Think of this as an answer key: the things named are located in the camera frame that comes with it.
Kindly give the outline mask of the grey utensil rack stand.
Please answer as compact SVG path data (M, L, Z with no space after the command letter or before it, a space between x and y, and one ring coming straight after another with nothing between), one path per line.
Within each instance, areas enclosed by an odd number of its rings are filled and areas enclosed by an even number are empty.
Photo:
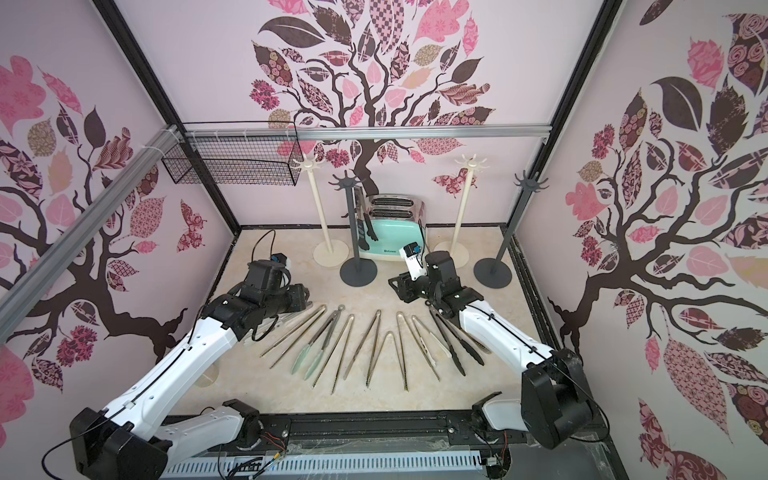
M342 176L333 174L333 181L329 184L336 191L343 191L346 197L347 217L350 227L350 238L353 255L350 259L343 262L339 273L341 280L351 287L364 287L371 284L378 273L377 266L373 260L362 258L359 249L359 235L357 228L356 204L354 189L360 184L355 175L345 171Z

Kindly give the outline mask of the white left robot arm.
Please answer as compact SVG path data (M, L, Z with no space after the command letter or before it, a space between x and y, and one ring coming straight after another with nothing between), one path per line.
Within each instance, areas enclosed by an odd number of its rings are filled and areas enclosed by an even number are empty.
M144 377L100 411L70 424L74 462L89 479L158 479L212 447L247 449L261 440L259 411L237 399L208 414L164 421L202 374L245 337L283 313L306 309L308 290L291 281L282 254L252 261L245 279L205 305L191 331Z

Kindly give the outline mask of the black silicone tip tongs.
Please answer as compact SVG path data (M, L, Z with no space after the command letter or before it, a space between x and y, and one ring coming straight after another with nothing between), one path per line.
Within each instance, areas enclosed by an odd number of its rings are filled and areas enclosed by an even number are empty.
M353 191L358 247L363 251L369 251L372 243L378 240L378 236L373 228L373 223L368 211L367 197L363 188L356 186Z

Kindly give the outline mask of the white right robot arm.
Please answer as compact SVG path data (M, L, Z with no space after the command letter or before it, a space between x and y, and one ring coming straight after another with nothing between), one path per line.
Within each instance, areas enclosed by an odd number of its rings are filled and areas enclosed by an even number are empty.
M389 284L400 300L423 299L439 326L459 328L520 375L518 396L499 393L480 402L492 429L528 432L553 449L599 414L576 354L541 343L504 318L479 292L461 283L449 252L425 253L412 242L399 255L408 271Z

